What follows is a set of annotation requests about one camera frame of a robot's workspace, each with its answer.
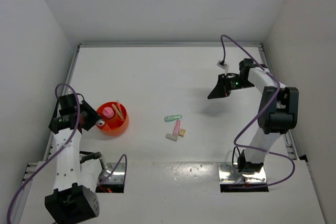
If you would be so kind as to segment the orange round desk organizer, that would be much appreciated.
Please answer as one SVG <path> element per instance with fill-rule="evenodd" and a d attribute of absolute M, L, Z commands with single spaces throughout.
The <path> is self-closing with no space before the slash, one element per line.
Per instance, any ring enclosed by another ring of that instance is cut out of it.
<path fill-rule="evenodd" d="M 110 137 L 118 137 L 122 135 L 127 130 L 128 125 L 129 125 L 129 116 L 128 116 L 127 110 L 121 103 L 120 104 L 121 104 L 121 109 L 122 109 L 123 116 L 124 116 L 124 121 L 120 120 L 120 118 L 118 117 L 115 111 L 114 111 L 115 115 L 111 119 L 106 119 L 103 116 L 103 112 L 102 112 L 103 109 L 107 106 L 112 107 L 112 104 L 114 102 L 116 101 L 107 102 L 99 106 L 97 109 L 97 113 L 100 114 L 102 119 L 105 121 L 104 126 L 97 126 L 97 127 L 103 134 L 110 136 Z"/>

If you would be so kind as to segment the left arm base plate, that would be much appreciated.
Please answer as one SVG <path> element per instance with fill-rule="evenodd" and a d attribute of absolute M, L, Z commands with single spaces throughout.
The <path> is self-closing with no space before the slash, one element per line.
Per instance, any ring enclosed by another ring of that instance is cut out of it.
<path fill-rule="evenodd" d="M 123 184 L 125 182 L 125 163 L 107 163 L 106 169 L 103 170 L 98 178 L 102 184 Z"/>

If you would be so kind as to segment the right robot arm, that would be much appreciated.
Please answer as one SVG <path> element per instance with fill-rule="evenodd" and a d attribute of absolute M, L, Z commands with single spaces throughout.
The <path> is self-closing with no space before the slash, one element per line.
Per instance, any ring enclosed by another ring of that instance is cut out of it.
<path fill-rule="evenodd" d="M 240 173 L 259 172 L 275 141 L 294 129 L 298 120 L 299 90 L 277 82 L 265 65 L 252 59 L 239 63 L 238 74 L 220 74 L 207 98 L 226 98 L 234 90 L 252 87 L 261 93 L 258 113 L 253 119 L 258 130 L 249 145 L 235 144 L 235 149 L 242 148 L 236 166 Z"/>

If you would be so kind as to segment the yellow pen with clear cap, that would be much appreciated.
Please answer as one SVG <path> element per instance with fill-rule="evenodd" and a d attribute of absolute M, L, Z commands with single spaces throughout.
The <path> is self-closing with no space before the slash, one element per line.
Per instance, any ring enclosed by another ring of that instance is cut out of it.
<path fill-rule="evenodd" d="M 118 117 L 120 118 L 120 120 L 124 121 L 124 116 L 123 116 L 123 112 L 122 112 L 122 109 L 121 109 L 121 104 L 118 101 L 116 101 L 112 104 L 112 107 L 115 110 Z"/>

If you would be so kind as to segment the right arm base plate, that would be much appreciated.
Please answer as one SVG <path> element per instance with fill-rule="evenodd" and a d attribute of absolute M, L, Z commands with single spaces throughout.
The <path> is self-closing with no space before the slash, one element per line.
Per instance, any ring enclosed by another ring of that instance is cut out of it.
<path fill-rule="evenodd" d="M 264 167 L 254 173 L 239 172 L 230 162 L 217 163 L 217 167 L 221 184 L 265 184 L 267 182 Z"/>

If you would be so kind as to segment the pink glue stick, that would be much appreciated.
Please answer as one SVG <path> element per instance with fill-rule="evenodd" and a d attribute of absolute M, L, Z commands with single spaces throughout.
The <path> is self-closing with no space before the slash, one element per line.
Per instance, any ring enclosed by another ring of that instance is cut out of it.
<path fill-rule="evenodd" d="M 115 112 L 114 112 L 113 108 L 112 107 L 108 107 L 108 106 L 105 107 L 102 112 L 103 112 L 103 116 L 106 119 L 111 119 L 115 115 Z"/>

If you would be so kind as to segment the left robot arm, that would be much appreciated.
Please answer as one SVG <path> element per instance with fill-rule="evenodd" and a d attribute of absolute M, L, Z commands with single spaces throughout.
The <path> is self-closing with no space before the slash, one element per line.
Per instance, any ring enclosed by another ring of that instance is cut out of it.
<path fill-rule="evenodd" d="M 56 177 L 45 207 L 56 223 L 80 223 L 99 215 L 96 195 L 104 165 L 100 152 L 80 150 L 82 131 L 90 130 L 101 116 L 74 94 L 58 98 L 59 108 L 49 124 L 56 148 Z"/>

